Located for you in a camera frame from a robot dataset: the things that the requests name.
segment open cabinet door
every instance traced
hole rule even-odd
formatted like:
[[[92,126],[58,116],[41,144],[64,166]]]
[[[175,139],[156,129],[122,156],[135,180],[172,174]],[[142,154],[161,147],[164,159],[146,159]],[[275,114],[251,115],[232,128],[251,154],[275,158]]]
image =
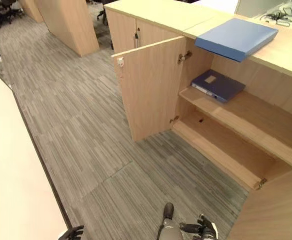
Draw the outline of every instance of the open cabinet door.
[[[292,240],[292,171],[250,192],[228,240]]]
[[[172,127],[183,68],[178,59],[186,45],[180,36],[113,56],[134,141]]]

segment wooden partition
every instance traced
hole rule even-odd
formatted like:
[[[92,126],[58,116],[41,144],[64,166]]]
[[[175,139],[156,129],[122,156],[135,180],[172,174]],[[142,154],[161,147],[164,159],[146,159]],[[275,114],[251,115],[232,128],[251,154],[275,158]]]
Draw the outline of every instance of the wooden partition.
[[[49,31],[78,55],[99,50],[85,0],[36,0]]]
[[[20,5],[24,9],[25,13],[34,19],[37,23],[44,21],[35,0],[19,0]]]

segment office chair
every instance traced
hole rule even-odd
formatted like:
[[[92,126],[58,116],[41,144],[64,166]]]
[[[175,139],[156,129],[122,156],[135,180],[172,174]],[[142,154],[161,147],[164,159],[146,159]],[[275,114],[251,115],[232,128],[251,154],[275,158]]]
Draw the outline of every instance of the office chair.
[[[105,4],[110,4],[112,2],[115,2],[115,1],[117,1],[117,0],[101,0],[101,3],[102,3],[102,5],[105,5]],[[99,14],[97,16],[97,20],[98,21],[100,20],[100,16],[102,16],[102,23],[104,25],[108,26],[105,8],[102,11],[99,12]]]
[[[0,28],[4,23],[12,24],[12,18],[23,17],[24,13],[21,9],[12,9],[12,4],[17,0],[0,0]]]

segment door hinge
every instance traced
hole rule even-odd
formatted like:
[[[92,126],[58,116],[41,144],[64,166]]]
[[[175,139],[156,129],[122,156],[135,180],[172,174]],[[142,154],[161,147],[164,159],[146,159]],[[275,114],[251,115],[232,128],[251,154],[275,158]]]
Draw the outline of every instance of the door hinge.
[[[186,59],[189,59],[192,55],[193,54],[192,54],[191,51],[187,51],[187,53],[185,55],[179,54],[177,63],[181,64],[182,61],[185,61]]]
[[[257,190],[260,190],[266,182],[267,182],[266,178],[263,178],[262,180],[260,180],[260,182],[257,186]]]
[[[180,116],[176,116],[172,119],[169,120],[169,123],[171,124],[172,122],[175,122],[176,120],[178,120],[180,118]]]

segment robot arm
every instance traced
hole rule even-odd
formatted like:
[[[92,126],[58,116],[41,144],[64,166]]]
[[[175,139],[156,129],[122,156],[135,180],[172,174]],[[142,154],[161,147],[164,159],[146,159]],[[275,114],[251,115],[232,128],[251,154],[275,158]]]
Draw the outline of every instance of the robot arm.
[[[67,230],[58,240],[81,240],[84,226],[76,226]]]

